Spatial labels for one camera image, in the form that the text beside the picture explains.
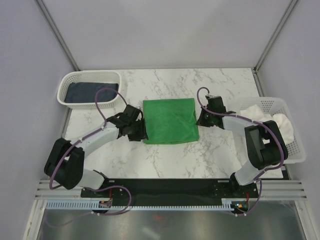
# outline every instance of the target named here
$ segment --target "gray wall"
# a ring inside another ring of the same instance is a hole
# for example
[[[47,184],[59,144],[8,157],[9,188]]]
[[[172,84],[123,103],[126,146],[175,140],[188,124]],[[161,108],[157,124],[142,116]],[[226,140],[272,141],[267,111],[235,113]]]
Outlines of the gray wall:
[[[0,5],[0,238],[19,240],[66,112],[58,85],[72,68],[32,0]]]
[[[284,99],[306,150],[291,166],[320,226],[320,1],[301,0],[260,70],[268,96]]]
[[[44,2],[79,68],[93,70],[252,67],[290,0]]]

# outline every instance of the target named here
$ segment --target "green cloth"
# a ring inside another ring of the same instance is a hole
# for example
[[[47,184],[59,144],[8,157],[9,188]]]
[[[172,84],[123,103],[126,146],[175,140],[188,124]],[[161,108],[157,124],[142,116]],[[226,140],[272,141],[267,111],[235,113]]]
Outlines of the green cloth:
[[[144,100],[149,140],[145,144],[182,144],[199,140],[194,98]]]

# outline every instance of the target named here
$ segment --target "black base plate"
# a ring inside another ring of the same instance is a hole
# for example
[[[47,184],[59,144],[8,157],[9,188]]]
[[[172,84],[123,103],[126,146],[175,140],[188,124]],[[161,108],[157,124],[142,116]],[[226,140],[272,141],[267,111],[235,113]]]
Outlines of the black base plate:
[[[114,178],[106,179],[100,189],[111,186],[124,186],[132,194],[131,206],[221,206],[221,199],[247,197],[257,198],[257,185],[241,186],[237,191],[231,190],[228,179],[143,179]],[[110,191],[92,192],[82,190],[82,198],[109,198]],[[126,206],[129,196],[120,188],[112,189],[112,205]]]

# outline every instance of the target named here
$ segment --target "white marble countertop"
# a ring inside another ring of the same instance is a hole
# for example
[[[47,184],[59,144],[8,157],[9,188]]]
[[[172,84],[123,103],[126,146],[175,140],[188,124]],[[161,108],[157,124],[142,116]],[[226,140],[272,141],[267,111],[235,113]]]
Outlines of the white marble countertop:
[[[222,96],[228,109],[230,100],[258,97],[249,68],[212,69],[145,69],[118,70],[127,102],[142,107],[143,100],[195,98],[198,88],[207,87],[210,94]],[[201,101],[207,104],[206,91]],[[119,98],[114,108],[103,109],[106,117],[122,112],[125,104]],[[201,108],[196,101],[196,117]],[[72,110],[66,139],[78,137],[103,122],[96,109]],[[175,145],[147,145],[129,142],[121,137],[89,155],[85,168],[103,172],[109,178],[229,178],[246,162],[245,148],[239,137],[218,127],[199,127],[197,142]],[[280,169],[269,171],[264,178],[282,178]]]

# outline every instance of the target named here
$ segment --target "laundry basket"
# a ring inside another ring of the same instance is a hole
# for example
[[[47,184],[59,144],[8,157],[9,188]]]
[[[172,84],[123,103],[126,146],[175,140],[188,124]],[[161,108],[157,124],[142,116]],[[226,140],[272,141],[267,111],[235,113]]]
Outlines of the laundry basket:
[[[62,105],[68,106],[71,109],[95,109],[96,105],[94,102],[85,103],[66,103],[65,98],[68,91],[68,87],[71,83],[106,83],[106,84],[118,84],[118,92],[122,90],[122,79],[119,73],[111,70],[88,70],[88,71],[74,71],[64,76],[62,79],[58,93],[57,100]],[[116,95],[111,101],[98,102],[98,106],[101,109],[109,109],[115,106],[115,102],[119,98]]]
[[[228,106],[229,110],[240,114],[241,110],[245,110],[253,105],[258,105],[265,114],[270,114],[271,116],[274,114],[284,114],[291,121],[294,132],[294,141],[286,145],[288,158],[284,163],[294,164],[306,160],[304,146],[302,145],[299,133],[286,102],[277,97],[244,97],[231,101]]]

